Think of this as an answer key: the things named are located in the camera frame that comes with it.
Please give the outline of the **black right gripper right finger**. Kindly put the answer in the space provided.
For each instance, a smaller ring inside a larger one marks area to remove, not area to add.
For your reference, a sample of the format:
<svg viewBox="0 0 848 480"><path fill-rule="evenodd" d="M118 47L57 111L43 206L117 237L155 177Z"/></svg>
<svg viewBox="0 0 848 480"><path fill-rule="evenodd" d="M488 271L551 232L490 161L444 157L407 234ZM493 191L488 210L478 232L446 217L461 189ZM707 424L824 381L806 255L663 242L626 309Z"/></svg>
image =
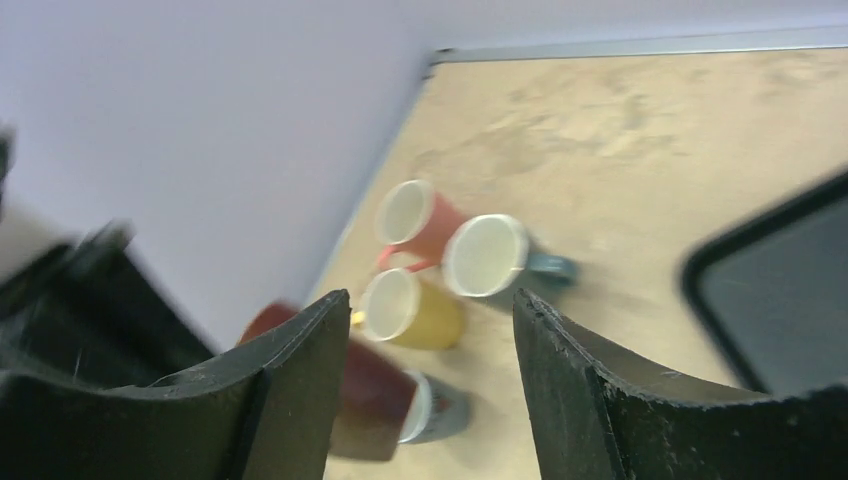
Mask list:
<svg viewBox="0 0 848 480"><path fill-rule="evenodd" d="M527 290L513 330L545 479L843 479L847 384L769 395L649 360Z"/></svg>

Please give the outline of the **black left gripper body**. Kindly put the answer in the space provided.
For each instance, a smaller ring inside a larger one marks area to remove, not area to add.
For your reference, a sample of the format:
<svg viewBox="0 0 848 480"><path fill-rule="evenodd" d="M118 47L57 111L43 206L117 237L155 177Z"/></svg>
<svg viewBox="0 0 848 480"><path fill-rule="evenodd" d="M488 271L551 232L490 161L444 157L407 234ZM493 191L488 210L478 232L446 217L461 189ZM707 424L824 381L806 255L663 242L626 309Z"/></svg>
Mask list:
<svg viewBox="0 0 848 480"><path fill-rule="evenodd" d="M84 386L148 386L214 357L130 258L111 222L1 284L1 368Z"/></svg>

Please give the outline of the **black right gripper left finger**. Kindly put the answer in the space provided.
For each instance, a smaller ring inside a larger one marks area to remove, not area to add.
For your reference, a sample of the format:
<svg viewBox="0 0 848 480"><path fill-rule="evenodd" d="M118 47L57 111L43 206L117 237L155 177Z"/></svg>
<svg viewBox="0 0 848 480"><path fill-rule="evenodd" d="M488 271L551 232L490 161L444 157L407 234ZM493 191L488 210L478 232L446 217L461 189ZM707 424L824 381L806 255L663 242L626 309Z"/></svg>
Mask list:
<svg viewBox="0 0 848 480"><path fill-rule="evenodd" d="M5 479L320 479L349 338L350 297L147 386L1 372Z"/></svg>

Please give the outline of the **brown ribbed mug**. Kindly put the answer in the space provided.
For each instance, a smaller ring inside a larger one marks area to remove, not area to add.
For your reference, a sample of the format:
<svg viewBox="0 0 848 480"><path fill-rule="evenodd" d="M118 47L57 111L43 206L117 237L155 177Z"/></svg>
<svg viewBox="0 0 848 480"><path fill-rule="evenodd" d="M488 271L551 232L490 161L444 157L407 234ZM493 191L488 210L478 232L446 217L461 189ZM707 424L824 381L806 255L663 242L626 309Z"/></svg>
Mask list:
<svg viewBox="0 0 848 480"><path fill-rule="evenodd" d="M300 311L272 303L248 324L230 354L245 403L226 417L233 477L318 477L327 455L393 458L417 385L348 336L349 315L336 291Z"/></svg>

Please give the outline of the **small blue-grey mug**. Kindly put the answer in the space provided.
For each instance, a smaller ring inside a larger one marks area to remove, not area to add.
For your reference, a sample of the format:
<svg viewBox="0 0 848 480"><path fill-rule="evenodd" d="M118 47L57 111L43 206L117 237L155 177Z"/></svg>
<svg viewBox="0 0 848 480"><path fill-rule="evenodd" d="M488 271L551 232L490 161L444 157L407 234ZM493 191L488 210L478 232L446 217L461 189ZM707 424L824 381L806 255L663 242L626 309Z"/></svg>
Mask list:
<svg viewBox="0 0 848 480"><path fill-rule="evenodd" d="M399 444L420 444L446 439L468 428L471 404L468 394L418 370L406 370L416 385Z"/></svg>

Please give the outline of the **yellow mug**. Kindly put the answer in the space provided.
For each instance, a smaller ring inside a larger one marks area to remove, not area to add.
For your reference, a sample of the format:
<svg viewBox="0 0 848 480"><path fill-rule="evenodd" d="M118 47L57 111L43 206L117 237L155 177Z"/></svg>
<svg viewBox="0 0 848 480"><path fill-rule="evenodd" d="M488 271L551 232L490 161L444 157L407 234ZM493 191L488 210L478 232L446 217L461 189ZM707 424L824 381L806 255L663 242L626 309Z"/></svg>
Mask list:
<svg viewBox="0 0 848 480"><path fill-rule="evenodd" d="M370 281L351 323L371 341L429 351L452 348L466 331L456 299L402 268Z"/></svg>

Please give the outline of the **grey-blue ceramic mug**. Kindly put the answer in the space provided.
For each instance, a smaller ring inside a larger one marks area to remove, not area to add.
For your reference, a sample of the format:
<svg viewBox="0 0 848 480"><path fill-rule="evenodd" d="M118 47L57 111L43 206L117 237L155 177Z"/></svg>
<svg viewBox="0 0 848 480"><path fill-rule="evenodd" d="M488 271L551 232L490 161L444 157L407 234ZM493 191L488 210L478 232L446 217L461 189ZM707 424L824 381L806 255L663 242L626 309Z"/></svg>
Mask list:
<svg viewBox="0 0 848 480"><path fill-rule="evenodd" d="M575 261L542 249L530 230L506 214L485 214L462 224L446 245L444 283L455 294L495 303L523 288L548 300L577 282Z"/></svg>

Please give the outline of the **pink mug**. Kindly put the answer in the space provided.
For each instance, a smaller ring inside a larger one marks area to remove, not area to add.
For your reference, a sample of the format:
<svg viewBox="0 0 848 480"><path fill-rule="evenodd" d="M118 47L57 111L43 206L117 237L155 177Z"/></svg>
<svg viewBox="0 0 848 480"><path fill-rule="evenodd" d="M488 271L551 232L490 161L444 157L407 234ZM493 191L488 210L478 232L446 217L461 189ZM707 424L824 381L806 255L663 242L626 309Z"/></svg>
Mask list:
<svg viewBox="0 0 848 480"><path fill-rule="evenodd" d="M376 215L376 236L384 244L377 257L378 268L388 270L395 253L419 258L408 267L411 272L440 265L448 241L469 219L425 180L396 185L381 201Z"/></svg>

